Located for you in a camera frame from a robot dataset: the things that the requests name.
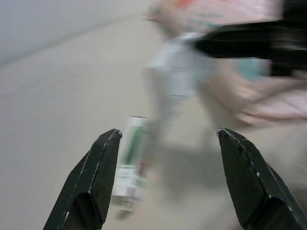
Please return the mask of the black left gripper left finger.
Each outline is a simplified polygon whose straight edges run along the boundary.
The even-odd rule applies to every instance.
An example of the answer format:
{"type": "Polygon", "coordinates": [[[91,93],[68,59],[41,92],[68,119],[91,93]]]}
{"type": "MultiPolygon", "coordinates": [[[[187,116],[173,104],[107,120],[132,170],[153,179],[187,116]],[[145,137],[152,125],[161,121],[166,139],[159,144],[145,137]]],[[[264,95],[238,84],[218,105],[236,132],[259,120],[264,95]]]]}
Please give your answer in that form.
{"type": "Polygon", "coordinates": [[[68,175],[45,223],[46,230],[100,230],[106,221],[121,131],[101,134],[68,175]]]}

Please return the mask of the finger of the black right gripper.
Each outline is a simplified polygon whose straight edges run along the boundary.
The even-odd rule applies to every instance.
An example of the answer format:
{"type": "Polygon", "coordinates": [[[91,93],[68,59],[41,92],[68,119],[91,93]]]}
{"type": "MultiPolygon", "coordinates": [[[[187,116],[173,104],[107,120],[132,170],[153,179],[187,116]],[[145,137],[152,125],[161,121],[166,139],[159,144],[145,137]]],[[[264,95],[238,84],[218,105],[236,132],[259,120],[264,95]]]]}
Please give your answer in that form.
{"type": "Polygon", "coordinates": [[[214,58],[268,59],[271,43],[271,32],[209,33],[195,42],[195,48],[214,58]]]}
{"type": "Polygon", "coordinates": [[[270,36],[276,28],[282,26],[282,21],[251,22],[239,24],[224,24],[216,27],[207,33],[207,36],[213,35],[262,35],[270,36]]]}

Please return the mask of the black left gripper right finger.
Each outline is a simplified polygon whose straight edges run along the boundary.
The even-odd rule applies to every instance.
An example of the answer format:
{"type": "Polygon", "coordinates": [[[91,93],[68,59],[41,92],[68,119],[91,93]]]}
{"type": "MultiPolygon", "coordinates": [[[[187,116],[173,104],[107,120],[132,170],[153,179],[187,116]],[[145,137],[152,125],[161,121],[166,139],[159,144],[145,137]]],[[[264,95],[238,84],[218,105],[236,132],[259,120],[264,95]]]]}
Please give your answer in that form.
{"type": "Polygon", "coordinates": [[[279,174],[243,135],[219,129],[227,187],[245,230],[305,230],[307,217],[279,174]]]}

